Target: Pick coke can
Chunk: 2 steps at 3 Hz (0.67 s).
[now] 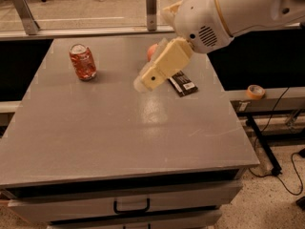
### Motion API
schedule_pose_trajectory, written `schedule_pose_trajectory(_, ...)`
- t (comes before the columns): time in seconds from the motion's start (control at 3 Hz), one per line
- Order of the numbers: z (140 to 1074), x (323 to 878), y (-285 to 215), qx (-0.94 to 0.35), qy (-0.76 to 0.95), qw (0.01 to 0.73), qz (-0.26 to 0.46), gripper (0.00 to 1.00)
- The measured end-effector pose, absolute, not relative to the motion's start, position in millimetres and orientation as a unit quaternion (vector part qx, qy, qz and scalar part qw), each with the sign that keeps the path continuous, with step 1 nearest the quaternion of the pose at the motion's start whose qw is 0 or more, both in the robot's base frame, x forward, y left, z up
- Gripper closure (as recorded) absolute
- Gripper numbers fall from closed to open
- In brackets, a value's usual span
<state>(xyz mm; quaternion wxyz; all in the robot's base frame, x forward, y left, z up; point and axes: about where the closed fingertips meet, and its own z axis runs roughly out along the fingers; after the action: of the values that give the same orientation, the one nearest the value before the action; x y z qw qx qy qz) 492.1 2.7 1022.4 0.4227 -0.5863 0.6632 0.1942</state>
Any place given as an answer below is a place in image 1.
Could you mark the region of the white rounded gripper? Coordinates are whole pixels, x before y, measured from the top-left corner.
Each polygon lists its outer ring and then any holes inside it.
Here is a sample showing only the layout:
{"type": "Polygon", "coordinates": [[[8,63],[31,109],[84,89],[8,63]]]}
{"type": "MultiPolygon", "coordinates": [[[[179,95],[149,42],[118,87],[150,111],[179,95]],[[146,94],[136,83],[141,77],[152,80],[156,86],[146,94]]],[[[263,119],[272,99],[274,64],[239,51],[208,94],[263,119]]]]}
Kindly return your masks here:
{"type": "Polygon", "coordinates": [[[234,39],[218,0],[181,0],[165,7],[161,15],[180,37],[171,41],[163,38],[156,43],[151,60],[133,81],[134,88],[140,93],[151,92],[184,69],[193,51],[213,52],[228,46],[234,39]]]}

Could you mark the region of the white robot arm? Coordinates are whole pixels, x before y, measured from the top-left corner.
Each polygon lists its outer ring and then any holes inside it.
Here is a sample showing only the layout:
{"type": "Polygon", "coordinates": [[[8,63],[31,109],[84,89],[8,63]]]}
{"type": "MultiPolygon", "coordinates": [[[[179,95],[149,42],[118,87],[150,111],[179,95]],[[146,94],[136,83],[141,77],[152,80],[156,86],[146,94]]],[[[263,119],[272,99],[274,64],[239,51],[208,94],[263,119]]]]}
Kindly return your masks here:
{"type": "Polygon", "coordinates": [[[183,70],[192,55],[228,46],[234,38],[259,30],[275,30],[305,17],[305,0],[182,0],[162,10],[176,38],[162,39],[133,81],[150,92],[183,70]]]}

